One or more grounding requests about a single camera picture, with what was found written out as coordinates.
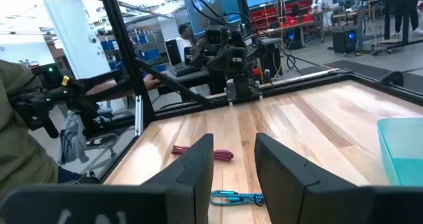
yellow label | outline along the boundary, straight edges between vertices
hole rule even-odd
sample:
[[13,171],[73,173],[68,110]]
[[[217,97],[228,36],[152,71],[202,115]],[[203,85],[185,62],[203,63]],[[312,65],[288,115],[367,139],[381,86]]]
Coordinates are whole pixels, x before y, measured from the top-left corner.
[[69,77],[68,76],[63,76],[63,81],[61,82],[61,85],[67,86],[67,82],[68,81],[69,81]]

floor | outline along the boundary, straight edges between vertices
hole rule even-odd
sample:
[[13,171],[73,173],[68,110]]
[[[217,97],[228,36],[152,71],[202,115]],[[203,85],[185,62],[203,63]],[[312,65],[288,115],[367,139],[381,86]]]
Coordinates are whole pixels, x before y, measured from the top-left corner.
[[[410,39],[415,40],[416,37],[410,36]],[[370,41],[366,42],[365,46],[369,48],[370,43]],[[312,61],[313,63],[318,63],[320,65],[339,61],[341,59],[346,59],[349,61],[389,70],[406,71],[410,69],[420,69],[413,71],[412,73],[415,73],[417,75],[423,75],[423,63],[422,58],[420,56],[423,51],[423,44],[415,44],[412,46],[407,46],[405,48],[396,49],[391,55],[381,54],[379,56],[365,55],[359,57],[353,55],[345,56],[343,54],[335,54],[333,51],[328,50],[328,47],[331,46],[331,38],[326,38],[325,42],[322,44],[320,43],[320,40],[312,40],[306,43],[305,48],[291,51],[291,53],[294,54],[296,57],[300,57],[302,59]],[[302,61],[297,61],[296,64],[299,69],[314,66]],[[282,67],[284,72],[284,75],[282,76],[283,79],[299,76],[298,73],[287,68],[286,59],[284,58],[282,58]],[[208,95],[208,88],[206,85],[196,87],[195,91],[204,96]],[[154,100],[153,107],[155,110],[158,110],[160,107],[166,104],[181,101],[180,96],[176,93],[166,94],[160,97],[158,97],[157,90],[149,91],[149,93],[151,100]],[[50,112],[50,116],[56,127],[63,127],[65,118],[58,108],[54,108]],[[60,146],[59,139],[51,139],[43,129],[31,131],[30,133],[40,142],[40,144],[47,151],[48,155],[53,157],[55,160],[58,159]],[[126,131],[115,144],[114,151],[117,154],[122,152],[133,137],[134,129],[131,128]],[[87,151],[87,156],[89,157],[89,160],[86,163],[81,163],[79,160],[76,160],[66,165],[63,165],[63,168],[80,173],[86,173],[87,171],[93,170],[97,176],[101,176],[102,172],[104,171],[105,165],[107,165],[110,162],[110,159],[112,159],[111,153],[107,149],[94,149]]]

teal plastic bin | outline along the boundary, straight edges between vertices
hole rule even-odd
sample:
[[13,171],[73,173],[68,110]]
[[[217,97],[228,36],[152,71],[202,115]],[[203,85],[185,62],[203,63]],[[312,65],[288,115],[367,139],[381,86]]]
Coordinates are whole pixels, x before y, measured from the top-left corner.
[[387,118],[377,127],[390,184],[423,186],[423,118]]

red cable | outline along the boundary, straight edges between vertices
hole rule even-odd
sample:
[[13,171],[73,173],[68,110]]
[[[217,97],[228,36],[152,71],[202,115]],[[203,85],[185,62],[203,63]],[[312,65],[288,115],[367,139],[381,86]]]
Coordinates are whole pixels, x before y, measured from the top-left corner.
[[[180,147],[178,145],[174,145],[172,148],[172,155],[182,155],[187,151],[189,147]],[[214,151],[214,159],[218,161],[226,161],[229,162],[233,158],[233,153],[228,150],[218,149]]]

blue cable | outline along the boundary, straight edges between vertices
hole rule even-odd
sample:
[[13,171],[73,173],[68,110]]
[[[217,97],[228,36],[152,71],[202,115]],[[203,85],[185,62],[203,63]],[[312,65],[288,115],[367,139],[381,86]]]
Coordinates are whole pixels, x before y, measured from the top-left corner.
[[[213,198],[226,198],[227,202],[215,202]],[[264,204],[263,194],[239,194],[234,191],[216,190],[210,194],[210,203],[217,206],[233,206],[256,204],[262,206]]]

